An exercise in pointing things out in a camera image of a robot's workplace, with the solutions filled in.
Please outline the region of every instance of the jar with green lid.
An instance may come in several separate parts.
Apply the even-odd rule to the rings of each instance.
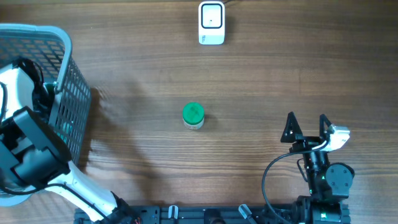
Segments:
[[[196,130],[205,122],[205,109],[199,103],[189,103],[182,110],[185,127]]]

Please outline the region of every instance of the wood grain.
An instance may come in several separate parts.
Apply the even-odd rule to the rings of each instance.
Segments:
[[[51,24],[73,41],[91,86],[81,169],[132,205],[262,204],[261,175],[288,151],[287,113],[305,134],[318,117],[351,130],[330,154],[356,171],[353,223],[398,219],[398,4],[379,1],[235,1],[226,42],[202,46],[198,2],[0,7],[1,22]],[[206,122],[182,124],[197,101]],[[308,195],[295,160],[269,174],[272,202]],[[71,223],[52,194],[0,208],[2,223]]]

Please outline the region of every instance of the green bottle cap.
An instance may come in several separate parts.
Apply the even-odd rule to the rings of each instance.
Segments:
[[[199,103],[189,103],[182,110],[182,118],[187,124],[199,124],[205,118],[205,109]]]

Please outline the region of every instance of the laundry basket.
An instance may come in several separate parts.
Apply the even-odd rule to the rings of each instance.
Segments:
[[[77,164],[90,109],[91,92],[72,59],[69,35],[53,26],[0,24],[0,68],[18,57],[28,58],[40,65],[44,82],[53,84],[51,86],[55,99],[49,126],[68,146],[73,162]],[[0,181],[3,179],[4,182],[5,177],[1,174],[0,177]],[[8,195],[0,191],[0,206],[14,205],[26,199],[25,196]]]

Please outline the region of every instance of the gray basket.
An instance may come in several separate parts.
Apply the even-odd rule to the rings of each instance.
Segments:
[[[0,68],[18,56],[37,62],[42,67],[45,83],[56,82],[49,125],[67,144],[73,162],[77,164],[91,92],[71,57],[69,35],[53,26],[0,24]]]

